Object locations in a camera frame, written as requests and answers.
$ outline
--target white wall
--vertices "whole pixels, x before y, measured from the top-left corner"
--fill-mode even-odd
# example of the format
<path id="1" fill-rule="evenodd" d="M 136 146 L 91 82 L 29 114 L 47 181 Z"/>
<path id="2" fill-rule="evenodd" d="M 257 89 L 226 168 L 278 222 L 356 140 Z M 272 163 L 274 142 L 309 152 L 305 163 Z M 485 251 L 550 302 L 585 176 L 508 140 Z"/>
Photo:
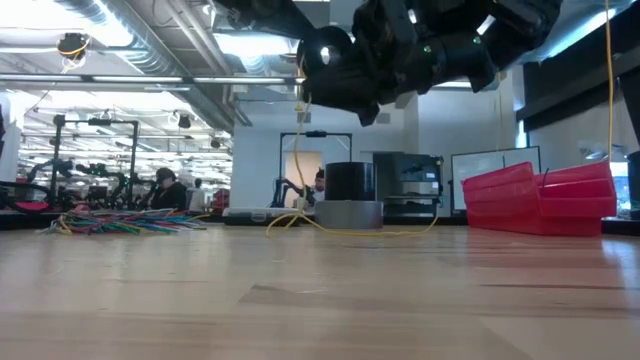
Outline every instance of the white wall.
<path id="1" fill-rule="evenodd" d="M 507 77 L 496 91 L 431 91 L 418 101 L 420 153 L 444 157 L 440 216 L 450 216 L 451 155 L 515 147 L 513 78 Z"/>
<path id="2" fill-rule="evenodd" d="M 271 203 L 273 180 L 278 177 L 279 142 L 280 131 L 277 130 L 236 128 L 231 207 L 266 207 Z M 367 156 L 374 151 L 402 151 L 402 143 L 402 134 L 397 131 L 362 130 L 353 134 L 353 160 L 362 161 L 360 155 L 363 153 Z M 332 137 L 303 139 L 299 151 L 320 152 L 324 164 L 349 160 L 348 151 Z"/>
<path id="3" fill-rule="evenodd" d="M 638 150 L 638 141 L 624 100 L 614 105 L 613 129 L 614 144 L 626 147 L 627 153 Z M 529 133 L 529 140 L 531 145 L 540 145 L 543 170 L 587 164 L 590 161 L 585 159 L 581 149 L 608 151 L 608 104 L 600 104 L 581 114 L 533 130 Z M 613 160 L 624 161 L 624 158 L 614 153 Z"/>

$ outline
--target stacked red bins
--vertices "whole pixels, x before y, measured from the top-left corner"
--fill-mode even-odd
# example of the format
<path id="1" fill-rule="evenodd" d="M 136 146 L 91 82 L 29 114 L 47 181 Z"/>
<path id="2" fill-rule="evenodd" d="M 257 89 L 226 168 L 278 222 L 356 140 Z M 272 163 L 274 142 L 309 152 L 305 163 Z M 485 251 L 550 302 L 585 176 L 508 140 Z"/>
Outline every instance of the stacked red bins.
<path id="1" fill-rule="evenodd" d="M 534 175 L 531 163 L 462 182 L 472 227 L 538 235 L 597 236 L 616 215 L 607 162 Z"/>

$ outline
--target ceiling duct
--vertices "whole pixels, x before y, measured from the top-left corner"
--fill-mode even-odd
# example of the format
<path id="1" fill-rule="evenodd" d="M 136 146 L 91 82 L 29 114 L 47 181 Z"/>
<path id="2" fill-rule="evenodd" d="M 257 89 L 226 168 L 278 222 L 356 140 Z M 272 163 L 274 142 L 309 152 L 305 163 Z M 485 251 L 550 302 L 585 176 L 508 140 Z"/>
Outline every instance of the ceiling duct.
<path id="1" fill-rule="evenodd" d="M 132 47 L 148 49 L 147 52 L 119 54 L 136 69 L 145 75 L 155 76 L 189 76 L 189 71 L 175 58 L 173 53 L 160 41 L 149 25 L 131 8 L 127 1 L 122 0 L 55 0 L 68 11 L 89 19 L 96 25 L 105 24 L 108 16 L 103 11 L 106 7 L 120 23 L 134 36 Z M 213 128 L 233 132 L 235 121 L 243 125 L 247 123 L 246 116 L 238 115 L 235 108 L 225 109 L 223 99 L 207 96 L 199 88 L 176 94 L 189 102 L 193 110 Z"/>

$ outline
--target bundle of cables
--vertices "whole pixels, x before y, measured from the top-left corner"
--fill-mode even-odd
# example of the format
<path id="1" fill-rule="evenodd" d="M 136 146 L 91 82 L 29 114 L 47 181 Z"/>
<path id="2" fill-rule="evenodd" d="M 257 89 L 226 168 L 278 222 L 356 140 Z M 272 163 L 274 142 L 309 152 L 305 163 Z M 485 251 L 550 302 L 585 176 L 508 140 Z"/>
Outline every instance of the bundle of cables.
<path id="1" fill-rule="evenodd" d="M 159 232 L 175 234 L 181 230 L 202 230 L 200 216 L 190 216 L 186 212 L 175 212 L 171 209 L 132 211 L 70 211 L 60 215 L 45 229 L 45 233 L 61 233 L 65 235 L 89 234 L 141 234 Z"/>

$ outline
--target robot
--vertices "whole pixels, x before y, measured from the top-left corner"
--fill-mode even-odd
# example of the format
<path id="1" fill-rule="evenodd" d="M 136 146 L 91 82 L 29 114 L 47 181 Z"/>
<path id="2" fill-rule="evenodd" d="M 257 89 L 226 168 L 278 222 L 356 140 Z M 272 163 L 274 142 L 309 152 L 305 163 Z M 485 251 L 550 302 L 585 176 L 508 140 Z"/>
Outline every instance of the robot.
<path id="1" fill-rule="evenodd" d="M 544 43 L 562 0 L 365 0 L 352 34 L 315 28 L 292 0 L 215 0 L 236 29 L 300 39 L 305 101 L 356 113 L 371 125 L 379 105 L 468 78 L 478 92 L 521 55 Z M 483 33 L 477 29 L 491 15 Z M 321 51 L 330 50 L 325 63 Z"/>

